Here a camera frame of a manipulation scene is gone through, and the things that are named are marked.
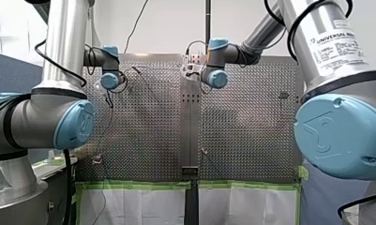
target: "bolt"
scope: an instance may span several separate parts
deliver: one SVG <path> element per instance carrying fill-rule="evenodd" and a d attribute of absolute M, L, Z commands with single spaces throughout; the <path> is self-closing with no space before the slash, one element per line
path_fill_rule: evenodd
<path fill-rule="evenodd" d="M 55 204 L 53 202 L 48 202 L 48 211 L 52 212 L 55 209 Z"/>

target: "metal rod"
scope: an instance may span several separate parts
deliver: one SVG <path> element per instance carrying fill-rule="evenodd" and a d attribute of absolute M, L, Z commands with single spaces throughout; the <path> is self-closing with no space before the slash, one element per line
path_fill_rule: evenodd
<path fill-rule="evenodd" d="M 272 7 L 272 11 L 277 16 L 281 15 L 278 4 Z M 246 52 L 254 53 L 256 50 L 269 45 L 280 34 L 283 28 L 269 14 L 266 14 L 255 30 L 243 41 L 242 47 Z"/>
<path fill-rule="evenodd" d="M 62 67 L 83 73 L 84 43 L 89 4 L 87 0 L 51 1 L 45 54 Z M 80 89 L 80 81 L 44 61 L 42 83 L 59 87 L 59 82 Z"/>
<path fill-rule="evenodd" d="M 207 46 L 205 49 L 207 50 L 208 44 L 211 38 L 211 0 L 205 0 L 205 43 Z"/>

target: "green tape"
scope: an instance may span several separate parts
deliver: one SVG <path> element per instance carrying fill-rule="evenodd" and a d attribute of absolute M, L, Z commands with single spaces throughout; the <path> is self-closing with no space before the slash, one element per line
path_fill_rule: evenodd
<path fill-rule="evenodd" d="M 295 223 L 296 225 L 301 224 L 301 193 L 302 193 L 302 186 L 301 184 L 295 184 L 296 189 L 296 210 L 295 210 Z"/>
<path fill-rule="evenodd" d="M 80 214 L 82 207 L 83 189 L 82 186 L 76 186 L 76 207 L 77 207 L 77 225 L 80 225 Z"/>
<path fill-rule="evenodd" d="M 304 180 L 309 180 L 309 172 L 304 166 L 298 167 L 298 175 Z"/>
<path fill-rule="evenodd" d="M 297 190 L 296 184 L 271 184 L 265 182 L 244 182 L 244 181 L 199 181 L 199 188 L 252 188 L 272 190 Z"/>
<path fill-rule="evenodd" d="M 81 189 L 138 189 L 138 190 L 178 190 L 189 189 L 190 182 L 134 182 L 134 181 L 89 181 L 77 183 Z"/>

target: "vertical metal post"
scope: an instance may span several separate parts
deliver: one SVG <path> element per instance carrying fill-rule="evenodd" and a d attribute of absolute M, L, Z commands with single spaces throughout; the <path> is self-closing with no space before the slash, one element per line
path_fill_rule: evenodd
<path fill-rule="evenodd" d="M 191 183 L 185 196 L 185 225 L 199 224 L 199 124 L 202 92 L 199 81 L 181 76 L 181 164 L 182 176 Z"/>
<path fill-rule="evenodd" d="M 210 42 L 211 38 L 211 0 L 205 0 L 205 43 Z"/>
<path fill-rule="evenodd" d="M 45 54 L 62 67 L 83 73 L 88 0 L 51 1 Z M 81 81 L 44 61 L 42 82 L 35 88 L 59 88 L 82 92 Z"/>

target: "white paper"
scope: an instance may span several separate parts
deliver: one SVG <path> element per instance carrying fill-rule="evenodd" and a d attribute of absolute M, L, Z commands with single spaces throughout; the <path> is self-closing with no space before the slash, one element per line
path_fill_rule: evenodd
<path fill-rule="evenodd" d="M 80 224 L 183 225 L 184 190 L 85 190 L 82 195 Z"/>

